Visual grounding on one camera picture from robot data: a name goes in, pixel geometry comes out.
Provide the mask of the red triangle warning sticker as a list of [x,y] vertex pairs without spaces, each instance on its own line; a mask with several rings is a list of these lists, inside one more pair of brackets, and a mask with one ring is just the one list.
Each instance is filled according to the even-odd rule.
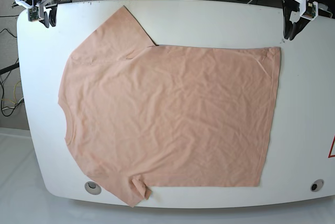
[[334,143],[335,143],[335,137],[332,141],[332,145],[331,145],[331,148],[330,148],[330,151],[329,151],[329,155],[328,155],[328,158],[334,158],[335,157],[335,153],[334,153]]

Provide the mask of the peach pink T-shirt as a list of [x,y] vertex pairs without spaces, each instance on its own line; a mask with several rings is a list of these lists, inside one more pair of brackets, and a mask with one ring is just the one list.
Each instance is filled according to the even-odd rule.
[[151,187],[257,187],[280,66],[279,47],[158,46],[121,7],[65,65],[66,145],[131,207]]

